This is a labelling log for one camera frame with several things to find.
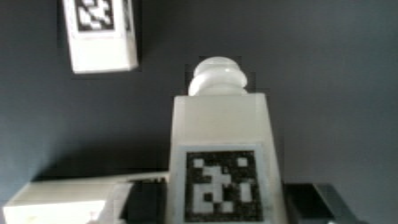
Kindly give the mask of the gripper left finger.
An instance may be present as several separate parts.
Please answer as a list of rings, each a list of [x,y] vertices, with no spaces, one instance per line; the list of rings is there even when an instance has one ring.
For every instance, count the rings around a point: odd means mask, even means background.
[[[128,224],[128,196],[139,183],[169,182],[169,172],[31,182],[2,211],[6,224]]]

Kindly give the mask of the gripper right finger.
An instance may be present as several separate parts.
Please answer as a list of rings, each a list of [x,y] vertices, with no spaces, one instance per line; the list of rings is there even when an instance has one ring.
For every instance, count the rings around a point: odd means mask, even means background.
[[[331,184],[290,183],[285,196],[290,224],[368,224],[358,218]]]

